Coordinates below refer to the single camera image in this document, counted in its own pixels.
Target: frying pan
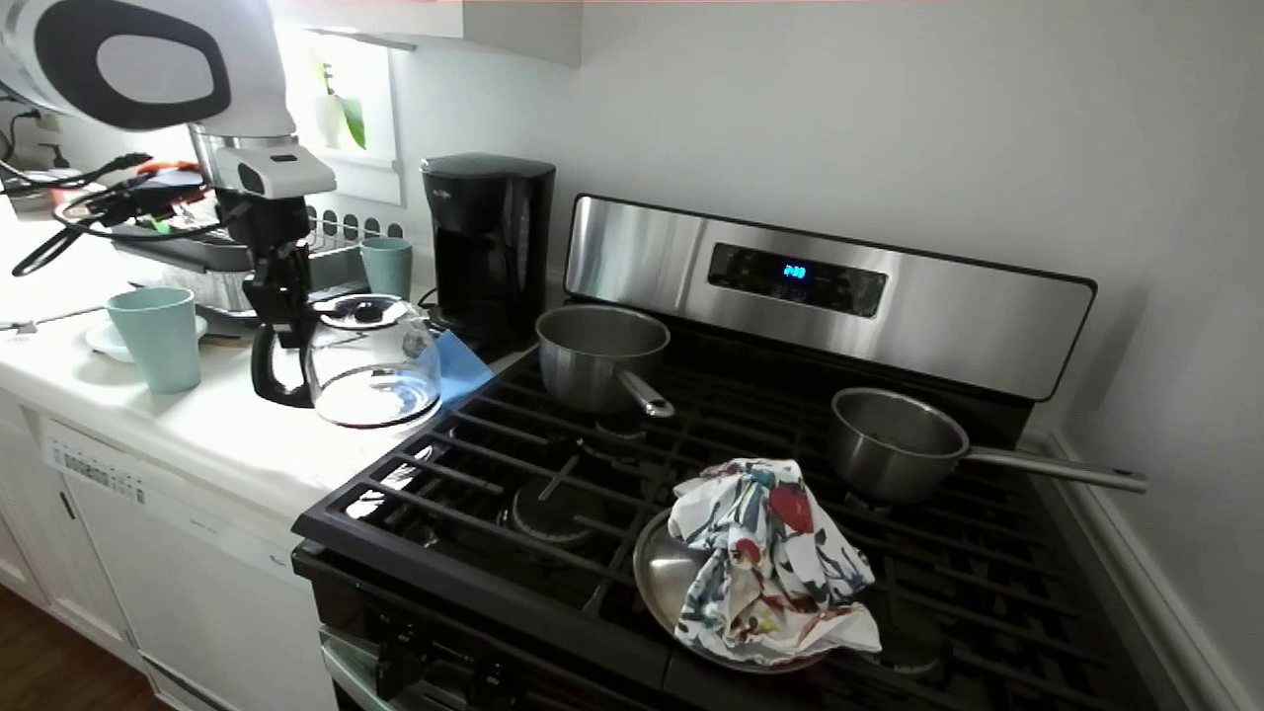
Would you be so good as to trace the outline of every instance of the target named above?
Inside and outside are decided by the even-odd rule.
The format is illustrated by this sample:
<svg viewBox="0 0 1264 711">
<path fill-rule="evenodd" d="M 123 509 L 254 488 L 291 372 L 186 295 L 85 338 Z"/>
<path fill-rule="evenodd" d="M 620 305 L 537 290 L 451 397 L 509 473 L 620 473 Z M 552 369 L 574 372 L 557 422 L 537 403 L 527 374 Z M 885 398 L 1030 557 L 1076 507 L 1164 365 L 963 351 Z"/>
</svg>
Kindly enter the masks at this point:
<svg viewBox="0 0 1264 711">
<path fill-rule="evenodd" d="M 645 610 L 657 618 L 657 626 L 674 636 L 674 626 L 678 626 L 678 610 L 682 610 L 682 593 L 688 584 L 695 581 L 695 573 L 703 568 L 706 555 L 695 555 L 688 551 L 682 542 L 674 542 L 667 532 L 667 515 L 670 509 L 660 509 L 638 539 L 638 551 L 634 551 L 634 581 L 638 581 L 638 593 L 645 600 Z M 777 665 L 777 669 L 763 669 L 763 665 L 738 665 L 738 661 L 719 661 L 703 650 L 688 650 L 719 669 L 732 669 L 732 672 L 742 672 L 742 677 L 793 677 L 793 672 L 806 672 L 815 669 L 821 655 L 809 655 L 809 661 L 790 661 L 790 665 Z"/>
<path fill-rule="evenodd" d="M 969 431 L 952 417 L 885 389 L 847 389 L 834 397 L 828 417 L 834 473 L 850 489 L 881 507 L 930 501 L 960 461 L 992 461 L 1008 469 L 1092 482 L 1131 496 L 1144 489 L 1141 473 L 973 446 Z"/>
</svg>

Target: digital display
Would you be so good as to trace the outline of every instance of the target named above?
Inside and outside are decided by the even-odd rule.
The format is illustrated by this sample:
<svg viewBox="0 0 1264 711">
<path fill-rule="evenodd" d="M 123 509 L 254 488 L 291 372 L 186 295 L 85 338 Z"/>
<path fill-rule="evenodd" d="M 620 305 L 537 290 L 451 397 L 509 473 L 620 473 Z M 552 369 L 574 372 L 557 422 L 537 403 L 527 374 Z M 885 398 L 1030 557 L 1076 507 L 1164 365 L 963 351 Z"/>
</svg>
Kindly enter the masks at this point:
<svg viewBox="0 0 1264 711">
<path fill-rule="evenodd" d="M 872 322 L 885 293 L 885 273 L 714 244 L 706 285 Z"/>
<path fill-rule="evenodd" d="M 806 266 L 786 260 L 786 266 L 784 266 L 784 277 L 786 277 L 786 282 L 806 282 Z"/>
</svg>

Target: teal cup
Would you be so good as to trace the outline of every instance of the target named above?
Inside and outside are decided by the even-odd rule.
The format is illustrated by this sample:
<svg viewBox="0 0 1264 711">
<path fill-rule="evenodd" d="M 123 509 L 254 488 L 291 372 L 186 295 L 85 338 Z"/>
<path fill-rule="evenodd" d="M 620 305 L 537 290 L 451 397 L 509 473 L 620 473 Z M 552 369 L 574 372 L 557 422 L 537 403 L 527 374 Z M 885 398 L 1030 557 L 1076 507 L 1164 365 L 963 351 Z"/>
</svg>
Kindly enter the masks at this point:
<svg viewBox="0 0 1264 711">
<path fill-rule="evenodd" d="M 189 290 L 117 293 L 108 314 L 153 397 L 179 397 L 202 385 Z"/>
<path fill-rule="evenodd" d="M 360 260 L 372 293 L 412 299 L 412 244 L 402 236 L 365 236 Z"/>
</svg>

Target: stainless steel pot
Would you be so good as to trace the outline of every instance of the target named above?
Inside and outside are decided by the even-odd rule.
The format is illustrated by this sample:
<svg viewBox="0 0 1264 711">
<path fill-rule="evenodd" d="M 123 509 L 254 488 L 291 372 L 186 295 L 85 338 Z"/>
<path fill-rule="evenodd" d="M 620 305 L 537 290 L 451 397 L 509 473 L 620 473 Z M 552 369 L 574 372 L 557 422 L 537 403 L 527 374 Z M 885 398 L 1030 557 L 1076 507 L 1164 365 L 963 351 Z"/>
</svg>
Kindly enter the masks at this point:
<svg viewBox="0 0 1264 711">
<path fill-rule="evenodd" d="M 544 392 L 585 417 L 620 417 L 640 403 L 651 419 L 674 406 L 649 389 L 670 327 L 628 307 L 566 305 L 537 322 Z"/>
<path fill-rule="evenodd" d="M 917 507 L 960 461 L 992 461 L 1109 489 L 1144 489 L 1144 477 L 1055 457 L 973 446 L 969 431 L 934 403 L 881 389 L 847 389 L 828 403 L 828 468 L 850 489 L 881 507 Z"/>
</svg>

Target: white cabinet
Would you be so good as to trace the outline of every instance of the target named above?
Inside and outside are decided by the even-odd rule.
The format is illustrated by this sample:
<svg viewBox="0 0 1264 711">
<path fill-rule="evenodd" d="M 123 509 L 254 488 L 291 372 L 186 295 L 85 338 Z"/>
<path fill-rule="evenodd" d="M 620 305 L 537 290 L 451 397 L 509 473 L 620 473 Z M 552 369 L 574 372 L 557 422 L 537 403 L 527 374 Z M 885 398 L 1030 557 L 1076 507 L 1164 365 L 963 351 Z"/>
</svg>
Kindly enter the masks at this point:
<svg viewBox="0 0 1264 711">
<path fill-rule="evenodd" d="M 23 406 L 0 392 L 0 496 L 6 523 L 41 581 L 42 610 L 133 665 L 127 626 L 108 573 L 67 507 L 60 473 L 41 461 Z"/>
<path fill-rule="evenodd" d="M 10 528 L 10 509 L 16 509 L 20 501 L 16 488 L 6 477 L 6 451 L 16 431 L 23 431 L 23 413 L 13 398 L 0 398 L 0 584 L 28 598 L 33 605 L 42 605 L 28 555 Z"/>
<path fill-rule="evenodd" d="M 348 32 L 386 45 L 465 41 L 498 52 L 582 61 L 582 0 L 272 0 L 281 23 Z"/>
<path fill-rule="evenodd" d="M 289 525 L 60 422 L 42 457 L 102 557 L 157 698 L 211 711 L 332 711 L 311 584 Z"/>
<path fill-rule="evenodd" d="M 0 515 L 0 584 L 28 598 L 33 605 L 42 605 L 42 593 L 33 577 L 33 564 L 28 564 L 23 551 L 16 547 L 6 515 Z"/>
</svg>

